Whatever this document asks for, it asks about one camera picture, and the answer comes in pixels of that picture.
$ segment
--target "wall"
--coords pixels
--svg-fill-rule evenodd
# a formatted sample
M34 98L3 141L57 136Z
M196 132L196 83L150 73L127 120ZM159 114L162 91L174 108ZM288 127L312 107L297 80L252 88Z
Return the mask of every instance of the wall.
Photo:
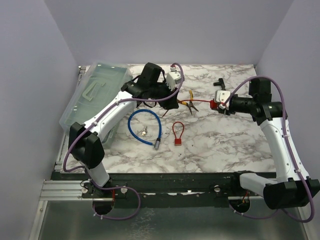
M79 65L257 64L293 0L44 0Z
M319 12L319 0L295 0L256 68L280 84L295 146L314 179L320 179ZM320 226L320 194L314 200L313 223Z
M0 238L20 240L53 170L78 69L42 0L2 1L0 29Z

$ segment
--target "plastic container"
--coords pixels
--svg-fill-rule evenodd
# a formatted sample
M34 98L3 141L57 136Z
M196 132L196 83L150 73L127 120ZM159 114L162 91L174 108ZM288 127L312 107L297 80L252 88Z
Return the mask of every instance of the plastic container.
M82 77L59 121L64 132L69 135L70 126L74 122L83 124L98 114L116 97L122 85L132 78L127 65L101 62L92 64ZM104 148L111 146L118 126L119 124L114 126L102 141Z

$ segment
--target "gray floor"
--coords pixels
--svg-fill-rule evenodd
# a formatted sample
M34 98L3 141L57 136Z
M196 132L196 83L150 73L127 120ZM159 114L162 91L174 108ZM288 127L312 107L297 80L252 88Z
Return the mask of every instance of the gray floor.
M125 221L93 217L90 202L49 202L41 240L304 240L306 233L283 213L267 220L251 220L229 208L142 208ZM115 209L125 216L132 209ZM272 211L254 200L249 213L265 216Z

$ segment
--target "red cable lock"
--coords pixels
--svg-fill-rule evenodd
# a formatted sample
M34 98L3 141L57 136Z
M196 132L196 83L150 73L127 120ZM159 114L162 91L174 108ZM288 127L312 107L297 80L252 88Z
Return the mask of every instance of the red cable lock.
M176 135L176 132L175 132L175 124L181 124L182 125L182 132L181 132L179 138L177 138L177 135ZM185 130L185 125L182 122L176 121L175 123L173 123L172 131L173 131L173 134L174 134L174 137L175 137L175 139L174 139L174 145L175 146L181 146L182 145L181 136L184 133L184 130Z

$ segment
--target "marble table top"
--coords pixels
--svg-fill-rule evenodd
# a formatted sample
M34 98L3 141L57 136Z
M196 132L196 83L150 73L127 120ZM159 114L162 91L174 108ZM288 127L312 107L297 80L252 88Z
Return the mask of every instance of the marble table top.
M144 65L131 65L133 76L139 75ZM169 65L161 65L169 72ZM178 99L189 99L192 90L194 99L212 100L220 88L213 83L223 78L227 90L234 90L243 80L255 76L253 65L183 65L185 82ZM246 96L248 84L238 94ZM161 144L158 150L136 140L128 130L128 118L119 123L111 149L105 150L103 165L109 173L220 173L250 170L274 172L274 161L263 132L248 114L237 113L227 116L210 109L207 102L193 102L199 112L180 105L178 109L166 112L157 104L152 110L159 115L162 124ZM148 108L143 104L139 109ZM181 137L182 145L174 145L172 125L181 121L185 125ZM142 136L144 127L148 133ZM131 121L132 130L142 139L155 142L158 136L158 122L147 113L136 114ZM178 134L182 127L176 126ZM68 141L62 147L63 160ZM70 156L67 168L79 163Z

